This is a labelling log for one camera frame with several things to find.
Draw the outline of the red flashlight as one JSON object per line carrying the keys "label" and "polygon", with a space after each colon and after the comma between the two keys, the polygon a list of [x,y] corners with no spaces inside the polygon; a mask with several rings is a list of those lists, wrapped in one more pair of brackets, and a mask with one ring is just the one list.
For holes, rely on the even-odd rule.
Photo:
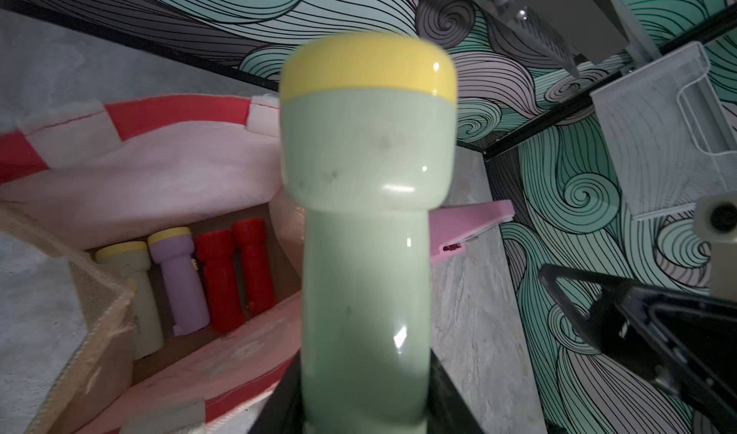
{"label": "red flashlight", "polygon": [[239,220],[233,223],[232,231],[242,261],[249,311],[259,315],[276,305],[266,223],[259,218]]}
{"label": "red flashlight", "polygon": [[235,274],[232,231],[207,232],[194,242],[197,259],[203,265],[211,324],[218,333],[237,330],[246,318]]}

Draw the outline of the pale green flashlight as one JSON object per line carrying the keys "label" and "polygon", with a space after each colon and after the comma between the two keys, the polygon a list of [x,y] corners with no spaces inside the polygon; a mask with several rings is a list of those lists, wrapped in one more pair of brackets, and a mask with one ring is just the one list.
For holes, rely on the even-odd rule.
{"label": "pale green flashlight", "polygon": [[452,181],[457,76],[441,47],[328,36],[284,63],[281,169],[304,211],[301,393],[309,433],[422,433],[429,213]]}
{"label": "pale green flashlight", "polygon": [[149,278],[152,261],[148,245],[131,241],[107,246],[96,252],[95,260],[119,274],[134,291],[134,359],[159,351],[164,337]]}

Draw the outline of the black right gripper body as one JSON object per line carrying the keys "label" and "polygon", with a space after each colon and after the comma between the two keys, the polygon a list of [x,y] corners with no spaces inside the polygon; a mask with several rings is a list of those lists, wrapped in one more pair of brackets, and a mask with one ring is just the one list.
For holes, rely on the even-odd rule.
{"label": "black right gripper body", "polygon": [[736,305],[634,283],[605,287],[601,351],[717,428],[736,426]]}

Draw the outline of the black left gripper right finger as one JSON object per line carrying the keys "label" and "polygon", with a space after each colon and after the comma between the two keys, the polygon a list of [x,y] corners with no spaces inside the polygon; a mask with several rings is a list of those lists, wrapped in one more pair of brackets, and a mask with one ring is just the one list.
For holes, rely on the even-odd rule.
{"label": "black left gripper right finger", "polygon": [[427,400],[429,434],[483,434],[435,351],[431,351]]}

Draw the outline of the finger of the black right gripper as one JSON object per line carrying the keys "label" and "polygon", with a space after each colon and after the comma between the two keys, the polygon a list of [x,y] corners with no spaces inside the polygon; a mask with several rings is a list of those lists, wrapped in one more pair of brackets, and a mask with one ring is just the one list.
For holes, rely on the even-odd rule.
{"label": "finger of the black right gripper", "polygon": [[[633,334],[629,320],[620,310],[622,295],[633,280],[607,274],[544,264],[539,281],[558,304],[573,330],[600,353],[629,353]],[[571,288],[598,287],[598,295],[585,307],[568,292]]]}

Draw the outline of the purple flashlight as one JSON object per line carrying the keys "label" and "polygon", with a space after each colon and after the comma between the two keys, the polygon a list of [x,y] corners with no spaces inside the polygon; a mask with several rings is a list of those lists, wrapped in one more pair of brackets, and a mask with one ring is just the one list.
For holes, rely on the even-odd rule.
{"label": "purple flashlight", "polygon": [[192,334],[210,323],[205,291],[193,260],[195,245],[189,228],[161,230],[147,239],[159,265],[172,312],[174,336]]}

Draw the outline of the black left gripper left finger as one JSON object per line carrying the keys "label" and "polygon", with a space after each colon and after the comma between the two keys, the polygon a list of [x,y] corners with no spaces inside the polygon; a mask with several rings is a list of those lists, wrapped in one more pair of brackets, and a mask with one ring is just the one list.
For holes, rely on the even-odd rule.
{"label": "black left gripper left finger", "polygon": [[301,354],[297,353],[268,398],[249,434],[303,434]]}

